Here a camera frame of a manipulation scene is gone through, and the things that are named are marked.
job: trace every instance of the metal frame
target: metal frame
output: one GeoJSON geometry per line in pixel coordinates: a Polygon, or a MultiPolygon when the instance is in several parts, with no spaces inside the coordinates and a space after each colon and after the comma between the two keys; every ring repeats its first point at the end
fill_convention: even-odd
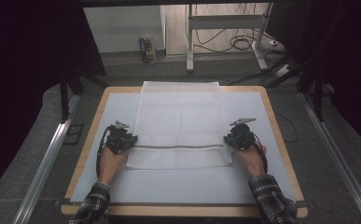
{"type": "Polygon", "coordinates": [[[264,35],[268,17],[271,12],[269,3],[262,15],[223,15],[223,16],[192,16],[192,5],[188,5],[188,43],[187,43],[187,71],[194,70],[194,52],[192,42],[193,30],[211,29],[257,29],[256,41],[252,44],[253,52],[261,70],[267,70],[264,57],[259,50],[262,36],[264,35]]]}
{"type": "Polygon", "coordinates": [[[334,164],[337,166],[340,175],[342,176],[343,181],[346,184],[346,187],[351,192],[354,197],[354,201],[356,202],[358,209],[361,212],[361,185],[358,183],[358,180],[355,178],[352,170],[349,168],[346,160],[343,158],[340,153],[340,149],[335,144],[334,140],[331,137],[328,129],[324,122],[320,121],[320,119],[316,116],[313,111],[313,103],[308,96],[308,93],[300,93],[299,94],[305,107],[308,111],[309,116],[316,128],[316,131],[319,133],[320,137],[323,139],[323,142],[331,155],[334,164]]]}
{"type": "Polygon", "coordinates": [[[49,144],[46,154],[44,155],[43,160],[40,163],[40,166],[35,173],[35,177],[32,181],[32,184],[28,188],[25,197],[23,198],[20,209],[17,212],[13,224],[15,223],[28,223],[33,210],[35,209],[35,204],[37,203],[38,197],[40,196],[41,190],[46,184],[47,178],[49,177],[49,172],[52,168],[53,163],[55,162],[58,151],[62,145],[63,139],[66,136],[66,132],[69,129],[70,124],[72,123],[73,115],[76,112],[76,107],[78,105],[79,99],[81,97],[74,95],[69,104],[69,117],[65,123],[61,123],[52,140],[49,144]]]}

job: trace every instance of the black clamp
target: black clamp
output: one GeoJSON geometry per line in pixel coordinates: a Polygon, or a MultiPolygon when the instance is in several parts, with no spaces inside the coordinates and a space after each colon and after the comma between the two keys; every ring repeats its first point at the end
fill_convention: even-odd
{"type": "Polygon", "coordinates": [[[224,136],[224,141],[231,147],[238,148],[240,150],[246,150],[250,146],[254,146],[257,149],[258,155],[264,163],[265,174],[268,172],[268,162],[267,158],[264,155],[262,150],[262,145],[256,144],[257,137],[253,132],[250,132],[249,126],[245,124],[246,122],[253,121],[256,119],[238,119],[237,121],[231,123],[231,126],[235,126],[230,130],[230,133],[227,136],[224,136]]]}
{"type": "Polygon", "coordinates": [[[137,135],[132,136],[131,133],[128,133],[126,128],[129,128],[129,125],[123,124],[116,120],[116,125],[110,125],[104,130],[104,135],[102,137],[101,143],[98,149],[98,155],[96,158],[96,174],[100,174],[100,163],[102,149],[106,145],[114,154],[121,154],[124,150],[133,147],[137,142],[137,135]],[[107,131],[110,131],[110,134],[107,136],[107,141],[104,143],[104,137],[106,136],[107,131]]]}

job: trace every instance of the forearm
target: forearm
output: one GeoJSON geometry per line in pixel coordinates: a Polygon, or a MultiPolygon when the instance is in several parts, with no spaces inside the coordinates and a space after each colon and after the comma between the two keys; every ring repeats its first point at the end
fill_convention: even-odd
{"type": "Polygon", "coordinates": [[[256,176],[248,184],[270,223],[296,223],[297,207],[283,195],[272,175],[256,176]]]}
{"type": "Polygon", "coordinates": [[[74,219],[69,224],[103,223],[104,211],[110,203],[109,186],[105,183],[95,183],[90,193],[80,205],[74,219]]]}

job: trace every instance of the hand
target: hand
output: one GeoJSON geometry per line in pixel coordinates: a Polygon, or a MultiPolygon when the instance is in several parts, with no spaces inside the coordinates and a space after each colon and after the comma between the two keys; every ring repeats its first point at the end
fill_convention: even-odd
{"type": "Polygon", "coordinates": [[[127,160],[129,149],[122,151],[121,154],[114,154],[110,148],[104,147],[102,149],[100,174],[98,182],[105,182],[110,185],[116,173],[121,169],[125,160],[127,160]]]}
{"type": "MultiPolygon", "coordinates": [[[[259,142],[256,142],[256,145],[262,147],[265,155],[267,148],[262,146],[259,142]]],[[[257,152],[257,149],[254,146],[250,146],[248,149],[244,150],[235,148],[234,151],[239,156],[239,158],[241,158],[243,165],[246,167],[252,178],[258,175],[265,175],[264,162],[262,161],[257,152]]]]}

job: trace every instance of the person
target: person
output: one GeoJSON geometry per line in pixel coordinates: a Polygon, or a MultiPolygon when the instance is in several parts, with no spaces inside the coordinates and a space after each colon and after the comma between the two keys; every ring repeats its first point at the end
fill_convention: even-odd
{"type": "MultiPolygon", "coordinates": [[[[261,147],[265,154],[267,148],[262,145],[261,147]]],[[[264,164],[256,147],[250,146],[246,150],[234,149],[234,151],[251,176],[248,185],[261,210],[263,219],[274,224],[297,223],[295,203],[283,195],[275,178],[264,172],[264,164]]],[[[104,147],[98,180],[80,205],[74,219],[69,221],[70,224],[104,222],[104,212],[110,203],[109,186],[128,154],[129,150],[117,155],[108,147],[104,147]]]]}

